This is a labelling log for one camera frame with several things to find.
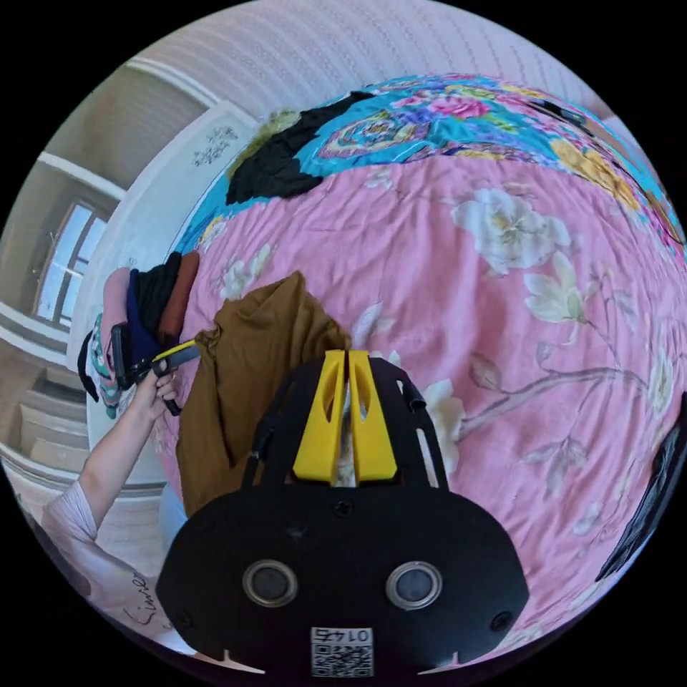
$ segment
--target screw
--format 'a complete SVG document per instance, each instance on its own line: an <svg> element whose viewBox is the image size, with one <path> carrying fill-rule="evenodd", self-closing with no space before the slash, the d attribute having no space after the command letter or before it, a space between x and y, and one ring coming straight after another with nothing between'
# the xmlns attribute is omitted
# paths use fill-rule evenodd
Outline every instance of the screw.
<svg viewBox="0 0 687 687"><path fill-rule="evenodd" d="M503 632L503 630L510 625L512 620L513 614L510 611L505 610L503 613L499 613L499 615L492 620L492 624L489 626L489 629L492 632Z"/></svg>
<svg viewBox="0 0 687 687"><path fill-rule="evenodd" d="M334 504L334 514L337 517L350 517L353 510L353 502L351 501L337 501Z"/></svg>
<svg viewBox="0 0 687 687"><path fill-rule="evenodd" d="M193 621L191 620L191 616L183 610L181 613L177 614L176 624L180 628L189 628L193 624Z"/></svg>

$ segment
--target black strap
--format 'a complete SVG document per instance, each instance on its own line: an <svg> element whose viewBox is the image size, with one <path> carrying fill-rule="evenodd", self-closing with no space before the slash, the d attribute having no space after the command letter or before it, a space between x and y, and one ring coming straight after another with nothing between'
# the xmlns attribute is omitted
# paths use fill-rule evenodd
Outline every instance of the black strap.
<svg viewBox="0 0 687 687"><path fill-rule="evenodd" d="M88 356L88 344L93 336L93 330L91 330L84 339L84 343L81 345L81 351L79 352L79 359L77 360L77 369L79 371L79 379L81 384L86 389L88 395L97 403L99 401L98 392L95 388L93 380L86 374L86 360Z"/></svg>

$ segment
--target black device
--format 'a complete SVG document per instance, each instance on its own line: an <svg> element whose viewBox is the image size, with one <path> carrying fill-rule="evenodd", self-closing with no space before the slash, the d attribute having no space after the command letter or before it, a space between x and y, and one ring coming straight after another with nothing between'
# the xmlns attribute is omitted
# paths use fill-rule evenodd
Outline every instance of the black device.
<svg viewBox="0 0 687 687"><path fill-rule="evenodd" d="M117 380L117 386L122 391L127 391L135 384L139 384L150 370L153 370L157 377L162 377L174 371L179 365L198 357L198 347L195 342L187 341L163 351L154 358L134 362L132 360L129 327L125 322L112 327L110 341L114 376ZM164 370L162 369L162 361L167 362ZM165 401L165 406L174 417L181 414L181 408L176 401Z"/></svg>
<svg viewBox="0 0 687 687"><path fill-rule="evenodd" d="M311 413L322 412L324 367L311 361L284 381L256 430L242 487L177 534L157 583L165 613L202 654L220 661L227 650L268 674L327 685L483 656L529 597L509 535L449 491L422 395L382 359L369 359L358 382L368 411L379 403L392 478L355 488L301 481L294 462ZM365 459L356 456L358 476Z"/></svg>

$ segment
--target bed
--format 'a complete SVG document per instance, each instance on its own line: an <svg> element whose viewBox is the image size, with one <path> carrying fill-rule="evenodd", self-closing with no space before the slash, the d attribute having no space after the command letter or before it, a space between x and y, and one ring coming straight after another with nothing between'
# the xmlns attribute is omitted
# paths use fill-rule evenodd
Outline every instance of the bed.
<svg viewBox="0 0 687 687"><path fill-rule="evenodd" d="M597 581L685 389L683 235L639 157L530 103L602 127L586 109L470 74L362 91L372 97L297 154L323 179L312 190L227 206L221 175L207 192L175 244L201 254L182 340L226 298L297 269L354 347L409 372L451 489L501 522L530 586L484 660L556 629L617 579ZM179 371L181 404L196 368ZM182 497L177 436L165 415L155 446ZM339 479L351 479L345 455Z"/></svg>

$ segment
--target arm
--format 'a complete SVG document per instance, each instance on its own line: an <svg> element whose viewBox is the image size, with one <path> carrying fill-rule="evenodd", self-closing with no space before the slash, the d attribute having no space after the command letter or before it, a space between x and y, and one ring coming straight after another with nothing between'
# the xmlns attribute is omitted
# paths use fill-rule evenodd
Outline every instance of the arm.
<svg viewBox="0 0 687 687"><path fill-rule="evenodd" d="M136 390L131 405L93 449L79 483L96 528L129 479L155 420L165 411L163 399L175 398L172 377L158 379L150 372Z"/></svg>

